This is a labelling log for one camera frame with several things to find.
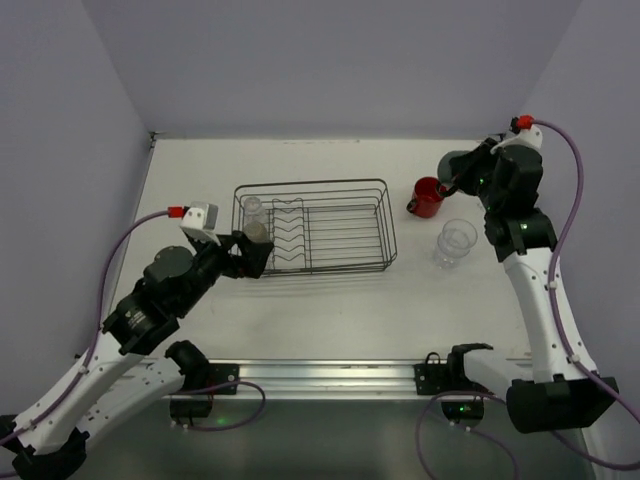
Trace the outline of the clear small glass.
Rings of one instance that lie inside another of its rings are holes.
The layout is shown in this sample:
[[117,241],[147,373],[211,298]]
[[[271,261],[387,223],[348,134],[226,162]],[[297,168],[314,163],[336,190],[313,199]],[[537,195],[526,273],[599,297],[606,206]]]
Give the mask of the clear small glass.
[[243,203],[243,225],[246,226],[253,222],[266,225],[268,215],[265,206],[257,196],[248,196]]

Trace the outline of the grey-green mug black handle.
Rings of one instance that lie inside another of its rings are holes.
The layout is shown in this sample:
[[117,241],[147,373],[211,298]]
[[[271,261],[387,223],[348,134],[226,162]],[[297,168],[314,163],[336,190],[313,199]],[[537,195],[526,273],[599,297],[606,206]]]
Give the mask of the grey-green mug black handle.
[[468,168],[470,154],[471,152],[468,150],[454,150],[446,153],[438,163],[438,181],[456,181],[456,178]]

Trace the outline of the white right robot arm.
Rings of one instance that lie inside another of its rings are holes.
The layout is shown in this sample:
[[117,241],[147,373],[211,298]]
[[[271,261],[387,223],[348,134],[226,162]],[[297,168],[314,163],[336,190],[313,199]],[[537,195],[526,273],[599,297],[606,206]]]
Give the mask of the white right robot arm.
[[618,391],[614,378],[599,376],[575,325],[554,227],[536,206],[542,176],[540,153],[523,145],[453,151],[437,170],[445,192],[481,201],[485,235],[514,289],[532,355],[525,369],[489,345],[463,344],[452,348],[447,366],[459,384],[503,400],[521,433],[589,427]]

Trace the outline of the red mug black handle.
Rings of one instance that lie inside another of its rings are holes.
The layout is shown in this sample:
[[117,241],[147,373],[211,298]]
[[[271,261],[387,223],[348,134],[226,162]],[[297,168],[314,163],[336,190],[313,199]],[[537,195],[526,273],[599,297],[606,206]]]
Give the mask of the red mug black handle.
[[436,216],[444,201],[443,187],[435,177],[422,177],[413,187],[406,211],[418,218],[430,219]]

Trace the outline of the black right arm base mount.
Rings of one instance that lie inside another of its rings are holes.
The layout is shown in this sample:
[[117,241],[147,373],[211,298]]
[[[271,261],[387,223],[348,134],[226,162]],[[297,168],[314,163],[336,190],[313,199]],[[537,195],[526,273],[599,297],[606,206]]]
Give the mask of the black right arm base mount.
[[429,397],[414,427],[418,462],[430,479],[437,475],[429,466],[422,445],[422,426],[434,404],[450,397],[489,400],[506,406],[506,394],[520,368],[486,343],[466,343],[451,348],[445,359],[429,358],[414,366],[416,392]]

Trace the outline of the beige small cup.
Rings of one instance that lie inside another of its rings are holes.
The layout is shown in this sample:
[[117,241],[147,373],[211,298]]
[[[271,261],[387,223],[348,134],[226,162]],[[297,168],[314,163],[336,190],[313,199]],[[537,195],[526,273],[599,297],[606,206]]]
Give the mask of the beige small cup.
[[266,226],[259,221],[252,221],[243,227],[244,235],[254,243],[268,243],[269,232]]

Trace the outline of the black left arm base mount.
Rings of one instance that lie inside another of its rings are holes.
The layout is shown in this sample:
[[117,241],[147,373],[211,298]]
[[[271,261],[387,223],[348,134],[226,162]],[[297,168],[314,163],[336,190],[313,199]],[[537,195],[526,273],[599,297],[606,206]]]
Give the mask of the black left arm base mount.
[[[202,433],[231,431],[250,425],[262,415],[266,407],[266,393],[259,385],[241,379],[238,364],[211,363],[189,341],[172,344],[166,350],[165,358],[177,365],[181,376],[179,389],[171,394],[169,415],[183,430]],[[259,393],[260,403],[254,413],[234,423],[214,426],[196,423],[213,412],[216,395],[235,395],[239,386],[249,387]]]

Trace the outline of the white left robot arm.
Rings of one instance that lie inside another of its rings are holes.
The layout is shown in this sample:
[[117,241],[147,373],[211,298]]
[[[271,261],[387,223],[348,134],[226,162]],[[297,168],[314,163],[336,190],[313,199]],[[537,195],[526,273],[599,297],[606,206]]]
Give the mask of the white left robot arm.
[[259,278],[273,248],[235,231],[159,251],[67,374],[26,411],[2,417],[1,444],[15,455],[15,475],[67,479],[90,444],[148,404],[174,393],[217,391],[208,359],[190,341],[173,343],[141,375],[119,380],[178,330],[220,277]]

